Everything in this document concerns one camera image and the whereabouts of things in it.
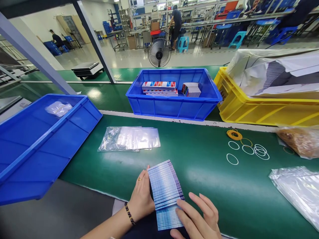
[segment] black shirt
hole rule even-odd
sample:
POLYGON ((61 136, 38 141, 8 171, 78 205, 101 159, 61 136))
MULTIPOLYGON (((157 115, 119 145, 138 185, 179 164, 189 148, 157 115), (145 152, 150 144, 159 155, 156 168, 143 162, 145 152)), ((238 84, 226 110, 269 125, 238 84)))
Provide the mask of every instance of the black shirt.
POLYGON ((182 26, 182 15, 180 14, 180 11, 174 9, 172 12, 172 16, 174 17, 175 27, 180 28, 182 26))
POLYGON ((53 40, 56 41, 56 45, 64 45, 61 37, 59 37, 57 34, 52 35, 53 40))

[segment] stack of cards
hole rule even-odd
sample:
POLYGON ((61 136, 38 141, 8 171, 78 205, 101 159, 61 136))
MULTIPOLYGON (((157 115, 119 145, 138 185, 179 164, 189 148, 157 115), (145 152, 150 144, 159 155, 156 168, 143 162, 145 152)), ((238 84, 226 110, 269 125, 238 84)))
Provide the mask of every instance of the stack of cards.
POLYGON ((182 93, 186 97, 199 97, 200 89, 198 87, 198 82, 186 82, 182 86, 182 93))
POLYGON ((147 81, 142 84, 142 90, 175 90, 174 81, 147 81))
POLYGON ((182 227, 175 209, 177 199, 185 200, 170 160, 148 169, 155 203, 158 230, 182 227))
POLYGON ((146 95, 152 96, 178 96, 177 89, 175 90, 143 90, 146 95))

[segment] scale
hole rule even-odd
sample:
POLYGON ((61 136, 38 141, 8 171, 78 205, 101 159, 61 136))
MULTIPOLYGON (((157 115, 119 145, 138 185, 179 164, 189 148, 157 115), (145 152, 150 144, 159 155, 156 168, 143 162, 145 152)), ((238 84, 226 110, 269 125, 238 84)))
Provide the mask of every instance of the scale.
POLYGON ((100 71, 104 71, 104 68, 99 62, 85 62, 73 67, 71 70, 81 80, 83 80, 84 77, 88 80, 88 78, 95 79, 96 74, 100 71))

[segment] beaded bracelet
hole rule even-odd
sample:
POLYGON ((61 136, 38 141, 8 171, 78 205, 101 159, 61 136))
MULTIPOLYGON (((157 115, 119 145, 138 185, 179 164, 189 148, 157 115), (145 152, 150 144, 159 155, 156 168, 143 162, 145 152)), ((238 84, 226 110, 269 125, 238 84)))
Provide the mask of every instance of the beaded bracelet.
POLYGON ((125 205, 125 209, 126 209, 126 211, 127 211, 127 214, 129 215, 129 218, 131 219, 132 225, 135 225, 135 222, 134 222, 134 220, 133 220, 133 218, 132 218, 132 215, 131 215, 131 213, 130 213, 130 211, 129 211, 129 208, 127 207, 127 202, 125 202, 124 205, 125 205))

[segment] electric fan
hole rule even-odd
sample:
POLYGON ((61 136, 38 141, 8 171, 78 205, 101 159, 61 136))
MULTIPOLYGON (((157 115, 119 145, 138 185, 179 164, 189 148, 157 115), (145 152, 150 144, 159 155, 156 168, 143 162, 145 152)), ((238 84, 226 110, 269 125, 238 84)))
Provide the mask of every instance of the electric fan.
POLYGON ((149 60, 155 67, 166 66, 170 60, 171 51, 169 49, 169 42, 164 38, 154 40, 149 48, 149 60))

